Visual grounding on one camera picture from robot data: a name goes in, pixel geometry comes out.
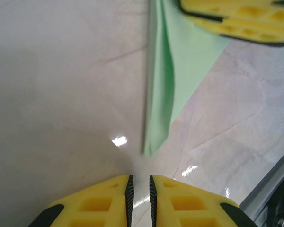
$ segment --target yellow gripper pad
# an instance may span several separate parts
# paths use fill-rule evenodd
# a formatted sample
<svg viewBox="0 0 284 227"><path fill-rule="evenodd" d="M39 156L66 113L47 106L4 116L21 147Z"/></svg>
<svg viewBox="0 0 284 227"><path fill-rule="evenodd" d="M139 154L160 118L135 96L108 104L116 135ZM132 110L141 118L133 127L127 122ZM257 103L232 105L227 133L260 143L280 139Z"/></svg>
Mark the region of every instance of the yellow gripper pad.
<svg viewBox="0 0 284 227"><path fill-rule="evenodd" d="M257 227L238 205L164 176L150 176L153 227Z"/></svg>
<svg viewBox="0 0 284 227"><path fill-rule="evenodd" d="M284 0L178 0L181 11L215 34L284 46Z"/></svg>
<svg viewBox="0 0 284 227"><path fill-rule="evenodd" d="M133 176L122 175L57 200L29 227L131 227L133 194Z"/></svg>

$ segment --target rectangular cutout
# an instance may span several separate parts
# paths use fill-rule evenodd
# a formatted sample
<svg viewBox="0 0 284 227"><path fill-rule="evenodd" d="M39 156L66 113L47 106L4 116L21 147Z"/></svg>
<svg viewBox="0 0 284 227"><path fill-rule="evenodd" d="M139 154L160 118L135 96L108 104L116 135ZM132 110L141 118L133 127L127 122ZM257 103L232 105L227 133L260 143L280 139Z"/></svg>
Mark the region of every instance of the rectangular cutout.
<svg viewBox="0 0 284 227"><path fill-rule="evenodd" d="M218 33L229 33L229 34L232 34L232 33L235 33L238 29L234 26L229 26L229 25L220 25L220 26L217 26L216 28L216 31Z"/></svg>
<svg viewBox="0 0 284 227"><path fill-rule="evenodd" d="M269 19L276 23L284 23L284 12L281 12L281 11L276 12L273 15L271 15Z"/></svg>
<svg viewBox="0 0 284 227"><path fill-rule="evenodd" d="M235 15L240 16L242 18L252 18L257 19L264 16L267 13L266 9L253 7L253 6L244 6L240 8Z"/></svg>
<svg viewBox="0 0 284 227"><path fill-rule="evenodd" d="M257 32L257 31L255 31L255 30L251 30L251 29L244 29L242 32L241 32L241 34L243 35L243 36L250 36L250 37L252 37L252 36L254 36L254 35L258 35L259 34L259 32Z"/></svg>
<svg viewBox="0 0 284 227"><path fill-rule="evenodd" d="M108 196L97 196L87 198L81 205L79 211L108 211L112 203L112 198Z"/></svg>
<svg viewBox="0 0 284 227"><path fill-rule="evenodd" d="M280 37L276 36L276 35L271 35L271 34L261 34L259 36L263 41L277 41L280 40Z"/></svg>
<svg viewBox="0 0 284 227"><path fill-rule="evenodd" d="M104 227L105 220L75 220L70 227Z"/></svg>
<svg viewBox="0 0 284 227"><path fill-rule="evenodd" d="M171 197L171 203L175 211L181 210L206 210L205 205L197 196L174 196Z"/></svg>
<svg viewBox="0 0 284 227"><path fill-rule="evenodd" d="M215 219L181 219L181 227L218 227Z"/></svg>
<svg viewBox="0 0 284 227"><path fill-rule="evenodd" d="M166 187L166 188L174 188L177 185L174 182L172 182L172 181L164 181L163 182L163 186Z"/></svg>

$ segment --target green cloth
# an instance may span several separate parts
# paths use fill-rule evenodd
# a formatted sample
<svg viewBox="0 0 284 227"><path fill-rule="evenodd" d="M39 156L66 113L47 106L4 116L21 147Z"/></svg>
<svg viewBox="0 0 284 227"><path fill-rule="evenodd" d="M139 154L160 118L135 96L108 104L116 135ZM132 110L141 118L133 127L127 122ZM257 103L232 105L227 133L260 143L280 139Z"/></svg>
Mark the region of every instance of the green cloth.
<svg viewBox="0 0 284 227"><path fill-rule="evenodd" d="M195 26L178 0L150 0L148 91L144 155L151 157L228 39Z"/></svg>

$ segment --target white marble countertop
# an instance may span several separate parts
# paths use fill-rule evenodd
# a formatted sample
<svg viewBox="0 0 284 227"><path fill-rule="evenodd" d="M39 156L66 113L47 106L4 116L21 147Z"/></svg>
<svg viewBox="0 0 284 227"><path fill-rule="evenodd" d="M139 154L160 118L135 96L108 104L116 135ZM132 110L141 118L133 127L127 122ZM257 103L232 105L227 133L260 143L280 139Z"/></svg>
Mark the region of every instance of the white marble countertop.
<svg viewBox="0 0 284 227"><path fill-rule="evenodd" d="M284 48L232 41L143 157L147 24L147 0L0 1L0 227L121 174L134 227L149 175L240 203L284 154Z"/></svg>

